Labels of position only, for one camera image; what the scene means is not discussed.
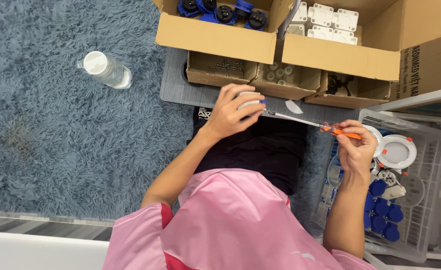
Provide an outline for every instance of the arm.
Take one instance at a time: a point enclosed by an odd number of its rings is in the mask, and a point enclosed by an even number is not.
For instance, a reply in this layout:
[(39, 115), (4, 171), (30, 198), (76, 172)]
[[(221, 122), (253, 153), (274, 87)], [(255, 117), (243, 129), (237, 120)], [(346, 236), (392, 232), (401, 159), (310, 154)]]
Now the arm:
[(234, 99), (240, 92), (254, 90), (252, 86), (236, 84), (226, 85), (220, 90), (209, 120), (181, 154), (152, 182), (142, 198), (141, 208), (154, 202), (172, 206), (202, 158), (214, 144), (222, 138), (246, 130), (257, 122), (265, 104), (253, 104), (240, 110), (237, 108), (248, 101), (264, 100), (264, 96), (241, 95)]
[(357, 133), (362, 139), (337, 135), (339, 159), (344, 178), (325, 224), (323, 246), (338, 249), (358, 258), (364, 256), (364, 205), (370, 182), (369, 165), (376, 149), (376, 140), (359, 121), (339, 124), (346, 133)]

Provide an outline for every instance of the white paper piece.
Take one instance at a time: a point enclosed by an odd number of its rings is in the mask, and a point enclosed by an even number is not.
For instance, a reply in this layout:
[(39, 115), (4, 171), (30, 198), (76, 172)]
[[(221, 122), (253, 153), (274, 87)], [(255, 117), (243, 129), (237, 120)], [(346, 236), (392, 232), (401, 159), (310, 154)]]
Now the white paper piece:
[(294, 103), (294, 101), (292, 101), (291, 99), (285, 102), (285, 106), (287, 106), (287, 108), (293, 112), (294, 114), (303, 114), (304, 112), (301, 110), (301, 108), (299, 106), (297, 106), (297, 104)]

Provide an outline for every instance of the plastic water bottle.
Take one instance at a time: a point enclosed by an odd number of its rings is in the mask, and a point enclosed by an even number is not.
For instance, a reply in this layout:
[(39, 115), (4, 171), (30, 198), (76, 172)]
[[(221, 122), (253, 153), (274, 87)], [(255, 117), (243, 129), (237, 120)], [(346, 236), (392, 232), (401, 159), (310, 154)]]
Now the plastic water bottle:
[(87, 53), (84, 60), (77, 62), (77, 68), (114, 89), (127, 89), (132, 85), (131, 71), (119, 60), (100, 51)]

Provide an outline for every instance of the black socket insert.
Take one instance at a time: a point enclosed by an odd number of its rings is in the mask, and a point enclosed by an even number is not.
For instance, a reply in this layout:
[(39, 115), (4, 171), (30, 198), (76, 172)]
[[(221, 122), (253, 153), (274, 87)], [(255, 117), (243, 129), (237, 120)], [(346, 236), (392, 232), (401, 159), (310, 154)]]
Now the black socket insert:
[(249, 17), (249, 20), (247, 23), (249, 26), (254, 30), (259, 30), (260, 28), (263, 28), (266, 24), (266, 16), (264, 13), (260, 12), (259, 10), (252, 12), (252, 14)]
[(182, 7), (187, 12), (194, 12), (198, 9), (196, 0), (182, 0)]
[(217, 0), (202, 0), (205, 9), (211, 11), (217, 7)]
[(232, 20), (232, 8), (230, 6), (222, 5), (217, 8), (216, 15), (219, 22), (226, 24)]
[(237, 19), (239, 20), (247, 20), (249, 18), (249, 16), (251, 15), (250, 12), (244, 11), (242, 9), (235, 9), (235, 15), (237, 15)]

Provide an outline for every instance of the gray desk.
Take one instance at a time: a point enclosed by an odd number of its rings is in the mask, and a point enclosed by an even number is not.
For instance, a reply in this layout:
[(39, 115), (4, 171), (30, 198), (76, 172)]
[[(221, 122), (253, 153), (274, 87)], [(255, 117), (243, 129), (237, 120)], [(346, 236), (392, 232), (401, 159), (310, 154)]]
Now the gray desk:
[[(187, 84), (182, 78), (184, 62), (187, 57), (188, 52), (186, 50), (171, 47), (167, 48), (164, 74), (162, 75), (162, 83), (160, 84), (160, 99), (199, 107), (214, 107), (217, 96), (219, 95), (219, 87), (209, 85), (193, 87)], [(286, 107), (285, 101), (286, 99), (284, 98), (266, 96), (265, 106), (268, 111), (289, 115), (314, 123), (338, 123), (345, 119), (359, 119), (359, 109), (309, 104), (301, 100), (297, 100), (295, 103), (302, 109), (303, 113), (295, 114)]]

